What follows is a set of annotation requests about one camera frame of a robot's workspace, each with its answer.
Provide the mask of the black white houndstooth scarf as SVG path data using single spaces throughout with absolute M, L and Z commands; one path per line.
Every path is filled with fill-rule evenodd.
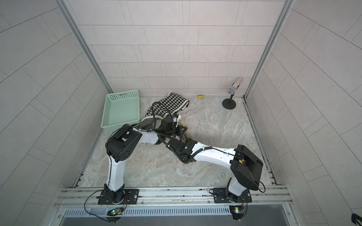
M 133 125 L 135 128 L 143 131 L 153 131 L 156 129 L 157 122 L 169 115 L 174 115 L 183 111 L 189 105 L 189 100 L 179 94 L 170 92 L 165 98 L 154 102 L 148 109 L 141 122 Z

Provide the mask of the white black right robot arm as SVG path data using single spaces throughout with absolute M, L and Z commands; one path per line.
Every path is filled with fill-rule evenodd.
M 224 194 L 212 190 L 214 196 L 238 202 L 246 190 L 259 191 L 262 184 L 263 162 L 246 146 L 235 149 L 207 146 L 192 139 L 183 141 L 182 137 L 159 133 L 159 140 L 171 150 L 183 164 L 208 162 L 230 169 L 233 177 L 229 179 Z

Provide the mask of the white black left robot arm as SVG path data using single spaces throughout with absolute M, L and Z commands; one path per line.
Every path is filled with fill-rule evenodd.
M 167 115 L 161 120 L 158 128 L 156 128 L 155 105 L 162 106 L 167 111 Z M 105 144 L 109 157 L 108 180 L 104 184 L 101 194 L 97 197 L 98 204 L 127 203 L 124 191 L 126 160 L 131 156 L 138 144 L 161 144 L 178 130 L 180 116 L 177 113 L 171 113 L 164 104 L 154 102 L 151 106 L 151 113 L 153 122 L 150 130 L 143 131 L 125 124 L 108 138 Z

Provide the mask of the mint green plastic basket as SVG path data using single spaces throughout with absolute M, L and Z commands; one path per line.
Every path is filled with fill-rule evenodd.
M 125 124 L 141 121 L 140 98 L 137 89 L 109 93 L 106 95 L 101 128 L 113 132 Z

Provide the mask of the right green circuit board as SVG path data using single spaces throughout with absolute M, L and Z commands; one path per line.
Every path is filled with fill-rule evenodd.
M 241 220 L 245 216 L 246 209 L 243 206 L 229 206 L 233 220 Z

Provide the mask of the green circuit board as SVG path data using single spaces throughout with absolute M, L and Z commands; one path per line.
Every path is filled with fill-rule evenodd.
M 246 209 L 243 206 L 229 206 L 233 220 L 241 220 L 245 216 Z
M 107 216 L 115 217 L 115 216 L 122 214 L 122 212 L 123 212 L 123 208 L 112 209 L 107 212 Z

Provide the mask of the left green circuit board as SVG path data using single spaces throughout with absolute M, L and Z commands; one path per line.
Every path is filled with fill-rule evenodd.
M 123 208 L 112 209 L 107 212 L 107 216 L 115 217 L 115 216 L 122 214 L 122 212 L 123 212 Z

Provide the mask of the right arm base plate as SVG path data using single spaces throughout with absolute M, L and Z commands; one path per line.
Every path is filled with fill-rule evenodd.
M 209 189 L 209 193 L 214 197 L 215 203 L 251 203 L 252 198 L 250 191 L 245 190 L 241 196 L 235 196 L 232 193 L 226 193 L 226 188 L 212 188 Z

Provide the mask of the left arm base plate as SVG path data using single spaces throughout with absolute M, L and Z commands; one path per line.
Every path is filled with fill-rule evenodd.
M 124 189 L 122 193 L 117 192 L 113 197 L 110 192 L 102 191 L 98 199 L 98 205 L 121 205 L 136 204 L 139 196 L 138 189 Z

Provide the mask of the aluminium mounting rail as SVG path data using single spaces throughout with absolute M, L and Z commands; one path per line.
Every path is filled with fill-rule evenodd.
M 56 196 L 53 207 L 151 207 L 151 206 L 215 206 L 218 204 L 233 205 L 234 203 L 215 203 L 209 193 L 212 187 L 128 187 L 138 189 L 136 204 L 98 205 L 97 196 L 100 188 L 65 188 Z M 236 205 L 268 205 L 292 204 L 292 198 L 285 186 L 266 186 L 265 192 L 250 190 L 251 203 Z

